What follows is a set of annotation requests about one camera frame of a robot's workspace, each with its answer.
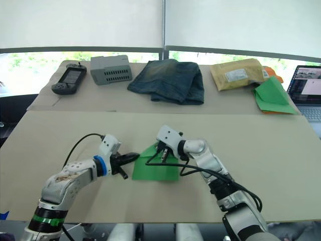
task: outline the black cable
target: black cable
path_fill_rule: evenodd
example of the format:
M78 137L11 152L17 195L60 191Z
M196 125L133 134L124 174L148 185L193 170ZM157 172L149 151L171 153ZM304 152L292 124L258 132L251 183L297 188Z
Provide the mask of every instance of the black cable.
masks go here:
M180 172L180 175L181 176L187 176L187 175L190 175L190 174L193 174L193 173L196 173L196 172L206 172L212 176L215 176L216 178L226 182L228 185L232 185L234 187L236 187L237 189L239 190L242 190L246 193L248 193L251 198L253 199L253 201L255 202L255 205L256 205L256 208L259 210L259 212L262 211L262 208L263 208L263 204L262 204L262 201L261 199L256 195L254 194L253 192L247 190L245 187L243 187L242 185L238 184L237 182L225 177L223 174L221 173L218 173L216 171L213 171L213 170L209 170L209 169L203 169L203 168L200 168L200 167L197 167L197 166L191 166L191 165L187 165L187 164L174 164L174 163L150 163L150 161L152 159L154 159L160 152L162 151L162 149L158 149L156 151L156 153L147 160L146 162L146 165L147 166L174 166L174 167L183 167L183 169L185 168L191 168L191 169L194 169L193 171L189 171L189 172L186 172L186 173L183 173L183 169L181 170Z
M70 241L75 241L71 235L68 233L68 231L66 230L65 226L62 225L62 231L65 233L65 235L67 236L67 238L70 240Z
M73 147L73 148L71 149L71 151L69 152L69 154L68 154L68 156L67 156L67 158L66 158L66 160L65 160L65 163L64 163L64 165L62 166L63 168L64 168L64 166L67 164L67 162L68 162L68 160L69 160L72 152L75 150L76 146L78 146L78 144L81 143L81 141L82 141L83 139L85 139L85 138L87 138L87 137L89 137L89 136L99 136L101 139L104 138L104 135L97 134L97 133L90 133L90 134L87 134L87 135L85 135L84 137L82 137L79 141L77 141L77 143L74 145L74 147Z

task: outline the gray device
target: gray device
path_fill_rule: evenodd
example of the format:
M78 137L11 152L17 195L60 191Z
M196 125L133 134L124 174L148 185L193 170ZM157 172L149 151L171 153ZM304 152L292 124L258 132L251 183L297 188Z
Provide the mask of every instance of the gray device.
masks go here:
M321 66L298 65L287 92L321 138Z
M92 57L90 74L97 85L132 80L127 55Z

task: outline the window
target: window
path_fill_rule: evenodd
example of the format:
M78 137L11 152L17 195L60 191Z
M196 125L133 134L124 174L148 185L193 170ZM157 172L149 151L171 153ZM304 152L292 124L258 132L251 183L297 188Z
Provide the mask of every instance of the window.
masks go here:
M131 63L158 60L158 53L32 52L0 54L0 97L35 94L48 83L64 60L90 61L95 56L125 54Z
M274 69L275 73L282 77L284 83L283 88L287 90L292 76L294 74L297 65L320 65L321 63L305 62L299 60L289 60L289 59L277 59L277 58L267 58L267 57L255 57L255 56L244 56L244 55L229 55L229 54L213 54L213 53L196 53L196 52L179 52L170 51L170 58L176 59L178 61L191 61L198 64L221 64L236 60L256 58L264 66L271 67Z

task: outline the white roller shade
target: white roller shade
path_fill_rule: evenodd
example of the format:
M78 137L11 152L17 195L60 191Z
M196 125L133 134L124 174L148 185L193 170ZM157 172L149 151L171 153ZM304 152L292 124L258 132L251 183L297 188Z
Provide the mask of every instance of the white roller shade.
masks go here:
M162 47L162 0L0 0L0 49Z
M167 0L165 37L168 50L254 51L321 60L321 1Z

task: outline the laptop screen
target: laptop screen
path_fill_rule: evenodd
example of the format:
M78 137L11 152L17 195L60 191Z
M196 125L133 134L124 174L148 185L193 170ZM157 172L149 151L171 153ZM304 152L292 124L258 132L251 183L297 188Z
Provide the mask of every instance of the laptop screen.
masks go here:
M287 89L295 104L321 104L321 66L297 66Z

